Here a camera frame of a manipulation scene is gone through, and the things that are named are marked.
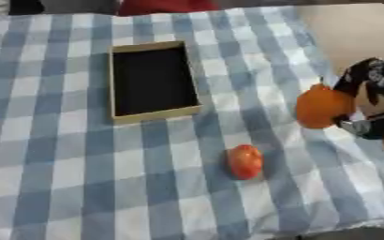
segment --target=apple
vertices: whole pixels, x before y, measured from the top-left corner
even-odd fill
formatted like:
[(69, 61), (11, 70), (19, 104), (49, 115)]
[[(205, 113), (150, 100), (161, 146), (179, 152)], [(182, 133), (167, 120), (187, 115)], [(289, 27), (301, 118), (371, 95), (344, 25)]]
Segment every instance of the apple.
[(228, 164), (237, 178), (251, 179), (261, 172), (263, 156), (255, 146), (242, 144), (228, 151)]

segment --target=floor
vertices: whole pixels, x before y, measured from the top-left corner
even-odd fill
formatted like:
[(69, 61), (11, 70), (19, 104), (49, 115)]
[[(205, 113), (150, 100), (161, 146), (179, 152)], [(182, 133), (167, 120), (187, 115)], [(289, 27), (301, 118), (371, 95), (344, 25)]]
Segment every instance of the floor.
[[(113, 14), (116, 11), (115, 0), (40, 0), (46, 13), (94, 12)], [(345, 4), (361, 2), (382, 2), (374, 0), (215, 0), (222, 8), (278, 6), (278, 5), (313, 5), (313, 4)], [(282, 238), (277, 240), (294, 240)], [(330, 232), (305, 236), (305, 240), (384, 240), (382, 229), (358, 229), (343, 232)]]
[[(40, 0), (47, 13), (94, 12), (113, 14), (123, 0)], [(382, 2), (384, 0), (214, 0), (222, 8)]]

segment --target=tablecloth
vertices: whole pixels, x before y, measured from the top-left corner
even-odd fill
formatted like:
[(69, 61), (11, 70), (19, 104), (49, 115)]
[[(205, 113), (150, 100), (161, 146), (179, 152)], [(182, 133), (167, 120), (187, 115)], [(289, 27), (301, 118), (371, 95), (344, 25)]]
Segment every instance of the tablecloth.
[[(109, 47), (175, 39), (203, 110), (115, 126)], [(384, 226), (382, 142), (294, 118), (296, 97), (319, 76), (333, 84), (329, 72), (292, 7), (0, 17), (0, 239), (263, 239)], [(257, 179), (236, 181), (226, 168), (226, 149), (241, 143), (264, 153)]]

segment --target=red object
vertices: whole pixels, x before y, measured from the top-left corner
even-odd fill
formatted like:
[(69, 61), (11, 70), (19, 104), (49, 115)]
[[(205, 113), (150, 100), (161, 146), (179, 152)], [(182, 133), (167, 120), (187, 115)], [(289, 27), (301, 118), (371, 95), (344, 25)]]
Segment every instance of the red object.
[(218, 7), (211, 0), (125, 0), (119, 16), (208, 10), (218, 10)]
[(231, 172), (237, 178), (246, 180), (260, 173), (263, 156), (256, 147), (244, 144), (229, 150), (228, 162)]

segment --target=table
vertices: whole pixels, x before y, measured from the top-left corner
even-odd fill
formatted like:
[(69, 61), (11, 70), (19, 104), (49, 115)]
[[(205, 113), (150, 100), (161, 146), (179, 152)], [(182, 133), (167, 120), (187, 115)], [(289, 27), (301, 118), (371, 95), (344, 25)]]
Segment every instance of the table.
[[(304, 6), (297, 11), (337, 75), (362, 59), (384, 58), (384, 4)], [(358, 105), (366, 115), (383, 113), (384, 97), (372, 106), (361, 91)]]
[[(183, 39), (203, 110), (114, 126), (110, 45)], [(384, 146), (301, 128), (327, 61), (293, 7), (0, 17), (0, 239), (264, 239), (384, 226)], [(225, 150), (263, 150), (235, 181)]]

